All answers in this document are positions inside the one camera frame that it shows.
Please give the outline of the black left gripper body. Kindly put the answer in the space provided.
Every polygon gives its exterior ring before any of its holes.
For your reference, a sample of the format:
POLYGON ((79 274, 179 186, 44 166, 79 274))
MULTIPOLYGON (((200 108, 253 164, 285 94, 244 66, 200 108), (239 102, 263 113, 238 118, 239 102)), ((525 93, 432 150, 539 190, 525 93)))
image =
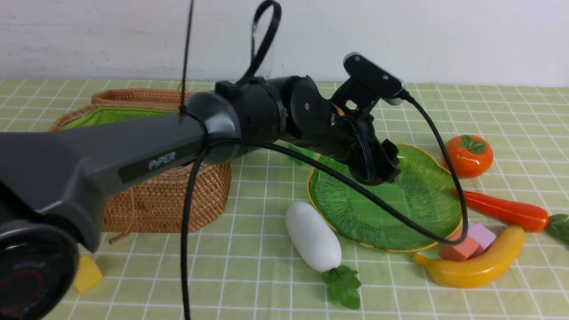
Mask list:
POLYGON ((312 152, 329 156, 345 164, 350 174, 361 184, 379 185, 386 182, 385 149, 371 132, 370 121, 358 121, 342 115, 331 104, 313 104, 315 136, 312 152))

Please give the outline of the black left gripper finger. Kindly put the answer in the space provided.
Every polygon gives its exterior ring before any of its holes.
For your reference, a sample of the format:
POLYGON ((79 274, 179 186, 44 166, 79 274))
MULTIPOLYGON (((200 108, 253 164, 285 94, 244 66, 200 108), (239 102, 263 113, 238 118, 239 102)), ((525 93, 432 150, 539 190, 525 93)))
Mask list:
POLYGON ((399 149, 397 148, 396 144, 392 143, 389 139, 385 139, 381 143, 381 147, 386 154, 386 177, 384 181, 388 182, 388 184, 392 184, 396 178, 399 176, 401 170, 398 167, 400 160, 398 158, 399 149))

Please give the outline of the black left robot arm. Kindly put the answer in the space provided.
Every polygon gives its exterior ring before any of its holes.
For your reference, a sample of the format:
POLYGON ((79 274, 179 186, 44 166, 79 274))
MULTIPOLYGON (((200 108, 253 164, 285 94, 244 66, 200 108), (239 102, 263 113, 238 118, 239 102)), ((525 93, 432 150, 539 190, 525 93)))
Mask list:
POLYGON ((220 81, 179 113, 51 132, 1 133, 1 318, 40 320, 98 249, 111 196, 171 168, 224 163, 285 140, 345 164, 358 182, 392 183, 398 149, 378 142, 369 111, 405 86, 352 73, 331 99, 305 76, 220 81))

